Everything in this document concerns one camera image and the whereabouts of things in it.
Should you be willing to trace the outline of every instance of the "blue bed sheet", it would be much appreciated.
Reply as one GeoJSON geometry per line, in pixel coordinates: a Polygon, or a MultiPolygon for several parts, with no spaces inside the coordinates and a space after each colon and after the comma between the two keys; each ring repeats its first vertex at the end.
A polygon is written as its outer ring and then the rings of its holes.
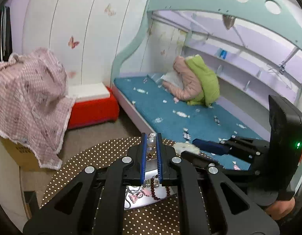
{"type": "MultiPolygon", "coordinates": [[[[116,78],[116,87],[130,102],[135,102],[136,110],[163,138],[177,142],[185,142],[184,129],[188,129],[191,140],[195,138],[219,142],[232,135],[261,139],[254,131],[220,105],[213,103],[209,108],[189,106],[183,101],[174,103],[173,96],[161,85],[157,85],[149,77],[116,78]]],[[[226,169],[247,170],[249,163],[231,155],[214,155],[226,169]]]]}

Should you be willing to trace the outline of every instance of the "pink plaid cloth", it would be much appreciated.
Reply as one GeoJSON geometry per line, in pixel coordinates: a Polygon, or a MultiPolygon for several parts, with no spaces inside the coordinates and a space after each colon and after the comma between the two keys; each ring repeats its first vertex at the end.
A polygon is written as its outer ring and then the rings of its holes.
{"type": "Polygon", "coordinates": [[[66,77],[45,48],[0,62],[0,136],[31,149],[41,168],[62,165],[57,154],[75,103],[65,96],[66,77]]]}

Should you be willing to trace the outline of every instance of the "cardboard box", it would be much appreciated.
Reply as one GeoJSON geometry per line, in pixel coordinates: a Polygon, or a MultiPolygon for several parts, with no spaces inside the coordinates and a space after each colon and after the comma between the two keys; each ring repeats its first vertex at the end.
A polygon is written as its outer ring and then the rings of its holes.
{"type": "Polygon", "coordinates": [[[45,171],[39,167],[38,160],[35,157],[35,154],[27,147],[22,146],[21,144],[15,144],[9,139],[4,139],[0,137],[0,140],[14,159],[14,161],[21,167],[23,171],[45,171]]]}

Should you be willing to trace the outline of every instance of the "white pillow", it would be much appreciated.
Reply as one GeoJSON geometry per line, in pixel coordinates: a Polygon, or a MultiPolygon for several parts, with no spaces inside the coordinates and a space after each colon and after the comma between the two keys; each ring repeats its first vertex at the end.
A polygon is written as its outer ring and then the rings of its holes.
{"type": "Polygon", "coordinates": [[[164,74],[161,79],[171,83],[172,85],[183,89],[183,81],[181,76],[176,71],[168,72],[164,74]]]}

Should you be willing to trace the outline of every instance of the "floor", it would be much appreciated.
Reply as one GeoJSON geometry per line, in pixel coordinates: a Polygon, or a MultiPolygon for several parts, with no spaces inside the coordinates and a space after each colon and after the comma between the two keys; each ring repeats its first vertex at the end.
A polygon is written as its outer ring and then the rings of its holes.
{"type": "MultiPolygon", "coordinates": [[[[106,122],[99,125],[67,131],[64,144],[59,157],[63,163],[77,153],[98,143],[125,137],[140,136],[139,130],[124,112],[120,110],[119,119],[116,122],[106,122]]],[[[36,191],[39,206],[43,193],[55,171],[46,169],[45,172],[22,171],[22,184],[24,191],[36,191]]]]}

